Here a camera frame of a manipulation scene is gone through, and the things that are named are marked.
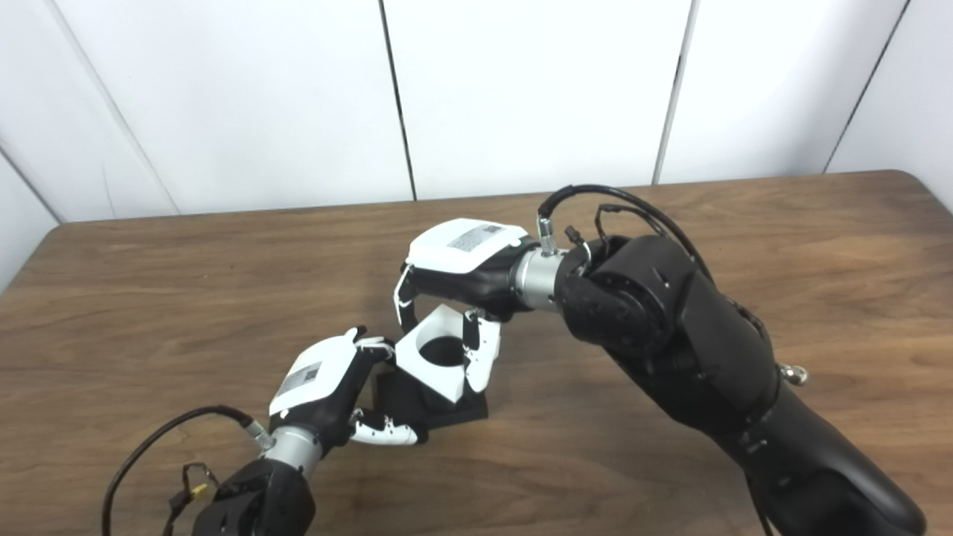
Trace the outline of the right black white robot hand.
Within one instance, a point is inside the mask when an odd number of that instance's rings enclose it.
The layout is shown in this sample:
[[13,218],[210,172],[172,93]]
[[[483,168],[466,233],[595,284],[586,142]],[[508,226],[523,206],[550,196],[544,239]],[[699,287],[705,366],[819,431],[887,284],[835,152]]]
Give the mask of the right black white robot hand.
[[534,310],[526,278],[538,249],[520,226],[474,218],[412,240],[392,292],[398,369],[447,403],[483,393],[504,323]]

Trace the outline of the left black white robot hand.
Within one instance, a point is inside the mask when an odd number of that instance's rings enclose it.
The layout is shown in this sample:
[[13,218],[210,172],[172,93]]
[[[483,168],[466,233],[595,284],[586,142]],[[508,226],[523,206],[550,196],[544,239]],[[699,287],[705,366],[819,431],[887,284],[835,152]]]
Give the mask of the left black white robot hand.
[[429,440],[421,424],[396,424],[385,413],[358,406],[374,366],[396,356],[392,340],[366,332],[362,325],[351,327],[297,356],[269,405],[271,433],[300,428],[314,434],[326,453],[350,441],[405,447]]

